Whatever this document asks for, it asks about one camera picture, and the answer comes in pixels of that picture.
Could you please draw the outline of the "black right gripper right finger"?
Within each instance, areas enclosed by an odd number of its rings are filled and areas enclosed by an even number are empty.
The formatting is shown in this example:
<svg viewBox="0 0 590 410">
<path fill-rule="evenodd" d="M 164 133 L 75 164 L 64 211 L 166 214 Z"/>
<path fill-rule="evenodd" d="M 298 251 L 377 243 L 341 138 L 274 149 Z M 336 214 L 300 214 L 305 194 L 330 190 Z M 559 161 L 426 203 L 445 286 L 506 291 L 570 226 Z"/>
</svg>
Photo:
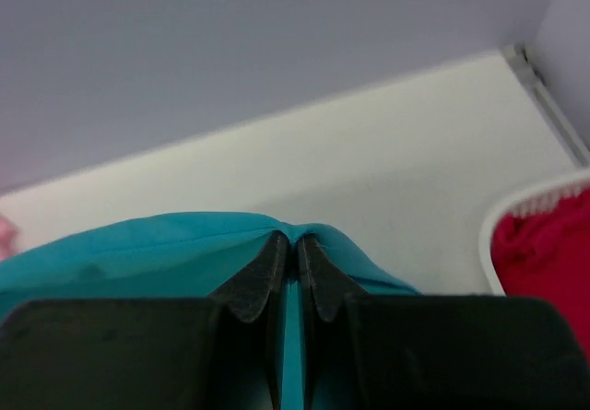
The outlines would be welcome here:
<svg viewBox="0 0 590 410">
<path fill-rule="evenodd" d="M 316 236 L 297 243 L 301 292 L 303 407 L 355 409 L 360 404 L 345 299 L 368 292 L 327 256 Z"/>
</svg>

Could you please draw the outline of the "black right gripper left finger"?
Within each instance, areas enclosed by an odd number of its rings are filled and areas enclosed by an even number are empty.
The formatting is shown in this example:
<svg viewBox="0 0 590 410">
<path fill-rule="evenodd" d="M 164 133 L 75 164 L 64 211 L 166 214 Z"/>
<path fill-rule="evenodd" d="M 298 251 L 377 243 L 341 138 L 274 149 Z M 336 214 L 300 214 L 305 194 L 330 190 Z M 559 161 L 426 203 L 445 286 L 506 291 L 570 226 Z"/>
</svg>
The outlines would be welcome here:
<svg viewBox="0 0 590 410">
<path fill-rule="evenodd" d="M 209 370 L 211 409 L 279 409 L 289 240 L 261 251 L 210 297 L 223 304 Z"/>
</svg>

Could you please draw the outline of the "teal t shirt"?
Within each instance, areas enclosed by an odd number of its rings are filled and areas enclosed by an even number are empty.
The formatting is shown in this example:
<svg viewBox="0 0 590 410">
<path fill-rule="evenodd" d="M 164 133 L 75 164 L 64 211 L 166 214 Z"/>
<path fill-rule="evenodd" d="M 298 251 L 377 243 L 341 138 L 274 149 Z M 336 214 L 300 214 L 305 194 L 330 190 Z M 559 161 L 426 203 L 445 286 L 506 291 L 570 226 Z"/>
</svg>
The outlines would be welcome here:
<svg viewBox="0 0 590 410">
<path fill-rule="evenodd" d="M 95 228 L 3 261 L 5 409 L 211 409 L 209 370 L 223 304 L 210 295 L 289 240 L 281 407 L 304 409 L 297 243 L 316 236 L 368 294 L 412 296 L 341 231 L 247 213 L 177 213 Z"/>
</svg>

